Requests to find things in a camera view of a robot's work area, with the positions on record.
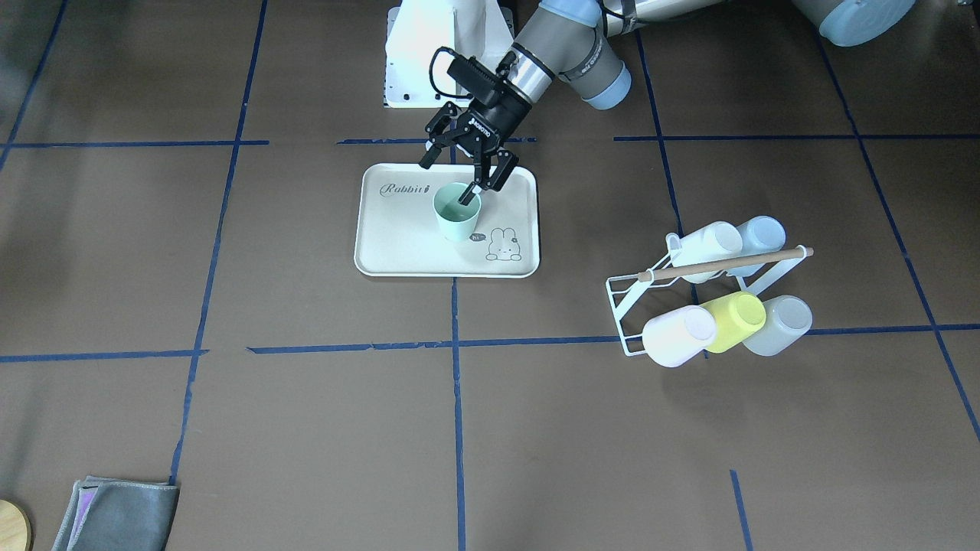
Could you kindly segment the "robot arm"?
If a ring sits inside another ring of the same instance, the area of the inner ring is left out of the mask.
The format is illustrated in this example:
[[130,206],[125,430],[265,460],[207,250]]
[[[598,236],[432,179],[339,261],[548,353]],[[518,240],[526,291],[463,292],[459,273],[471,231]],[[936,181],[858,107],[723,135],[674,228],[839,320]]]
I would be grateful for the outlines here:
[[808,55],[802,41],[809,36],[855,47],[911,9],[911,1],[542,1],[490,62],[449,46],[432,52],[432,60],[451,56],[448,76],[462,91],[427,123],[420,167],[454,148],[472,158],[476,186],[500,187],[518,161],[505,141],[552,83],[565,83],[594,109],[627,97],[632,73],[612,46],[619,36],[647,39],[668,67],[693,67],[685,89],[701,99],[701,85],[744,92],[743,74],[760,78],[764,64]]

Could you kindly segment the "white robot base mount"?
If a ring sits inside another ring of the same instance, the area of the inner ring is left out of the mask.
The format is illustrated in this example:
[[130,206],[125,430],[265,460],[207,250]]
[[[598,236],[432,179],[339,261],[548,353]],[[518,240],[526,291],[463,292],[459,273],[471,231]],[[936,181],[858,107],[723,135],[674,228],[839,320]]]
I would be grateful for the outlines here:
[[465,94],[448,76],[452,57],[475,57],[493,69],[515,37],[508,1],[403,1],[387,15],[383,104],[392,109],[437,108]]

